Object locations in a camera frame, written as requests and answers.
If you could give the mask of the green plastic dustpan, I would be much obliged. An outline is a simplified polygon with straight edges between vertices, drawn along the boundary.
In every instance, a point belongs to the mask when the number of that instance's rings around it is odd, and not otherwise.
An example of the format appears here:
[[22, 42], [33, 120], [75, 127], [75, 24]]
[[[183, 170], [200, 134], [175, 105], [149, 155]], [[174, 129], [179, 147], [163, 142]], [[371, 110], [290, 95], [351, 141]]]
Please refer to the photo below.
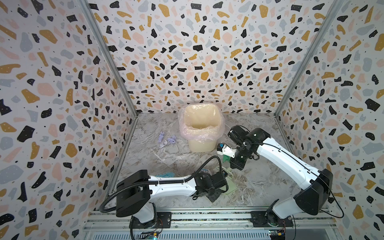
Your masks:
[[238, 190], [237, 185], [233, 181], [233, 175], [231, 173], [228, 173], [228, 176], [226, 177], [228, 187], [229, 189], [224, 193], [224, 195], [231, 195], [236, 190]]

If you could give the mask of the green hand brush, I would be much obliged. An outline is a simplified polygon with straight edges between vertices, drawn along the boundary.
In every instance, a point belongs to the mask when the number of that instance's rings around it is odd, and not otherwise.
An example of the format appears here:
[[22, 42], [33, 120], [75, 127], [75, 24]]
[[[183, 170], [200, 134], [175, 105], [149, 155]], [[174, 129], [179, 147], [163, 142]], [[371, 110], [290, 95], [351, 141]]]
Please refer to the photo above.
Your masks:
[[223, 167], [223, 171], [225, 171], [227, 173], [228, 178], [233, 178], [234, 177], [231, 168], [227, 169], [227, 168]]

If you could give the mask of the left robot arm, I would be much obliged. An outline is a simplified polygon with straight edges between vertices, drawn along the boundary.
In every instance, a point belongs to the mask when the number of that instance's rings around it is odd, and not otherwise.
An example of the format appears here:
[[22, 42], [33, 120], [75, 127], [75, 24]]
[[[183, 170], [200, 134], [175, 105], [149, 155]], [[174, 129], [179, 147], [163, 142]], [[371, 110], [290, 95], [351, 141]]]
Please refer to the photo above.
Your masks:
[[152, 201], [156, 198], [185, 196], [196, 200], [207, 197], [214, 202], [229, 190], [227, 176], [226, 171], [220, 170], [213, 175], [199, 172], [195, 176], [160, 178], [140, 170], [117, 184], [121, 193], [116, 196], [116, 216], [134, 216], [141, 224], [146, 224], [157, 218]]

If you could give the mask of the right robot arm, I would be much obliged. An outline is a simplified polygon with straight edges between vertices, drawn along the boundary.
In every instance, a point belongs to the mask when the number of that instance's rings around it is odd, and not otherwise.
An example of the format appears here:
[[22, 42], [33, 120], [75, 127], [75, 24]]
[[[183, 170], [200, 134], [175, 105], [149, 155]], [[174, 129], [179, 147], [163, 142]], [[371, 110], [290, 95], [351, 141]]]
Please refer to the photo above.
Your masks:
[[229, 138], [237, 144], [231, 148], [226, 144], [217, 145], [219, 155], [230, 157], [232, 169], [243, 170], [253, 155], [264, 157], [288, 174], [300, 187], [300, 192], [285, 200], [276, 200], [267, 209], [264, 219], [272, 226], [294, 214], [304, 212], [316, 216], [332, 194], [333, 174], [308, 165], [282, 147], [270, 134], [261, 128], [251, 132], [242, 126], [232, 127]]

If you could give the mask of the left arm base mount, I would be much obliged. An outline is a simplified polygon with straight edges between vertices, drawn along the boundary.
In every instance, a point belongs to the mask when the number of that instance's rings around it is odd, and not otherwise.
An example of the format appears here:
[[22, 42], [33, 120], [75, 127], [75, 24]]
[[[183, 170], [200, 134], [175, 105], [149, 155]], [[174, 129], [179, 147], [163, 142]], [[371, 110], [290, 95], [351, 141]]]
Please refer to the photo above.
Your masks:
[[147, 223], [141, 223], [138, 218], [132, 216], [130, 229], [169, 229], [171, 221], [171, 212], [156, 212], [154, 219]]

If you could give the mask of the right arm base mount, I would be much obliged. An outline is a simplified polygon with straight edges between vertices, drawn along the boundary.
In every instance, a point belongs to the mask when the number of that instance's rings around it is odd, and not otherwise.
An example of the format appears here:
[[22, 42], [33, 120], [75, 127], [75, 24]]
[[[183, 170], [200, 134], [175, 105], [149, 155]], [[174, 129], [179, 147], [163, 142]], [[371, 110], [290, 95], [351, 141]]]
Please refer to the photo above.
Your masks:
[[294, 223], [291, 217], [279, 219], [275, 217], [268, 217], [267, 211], [252, 211], [250, 222], [254, 228], [283, 228], [293, 227]]

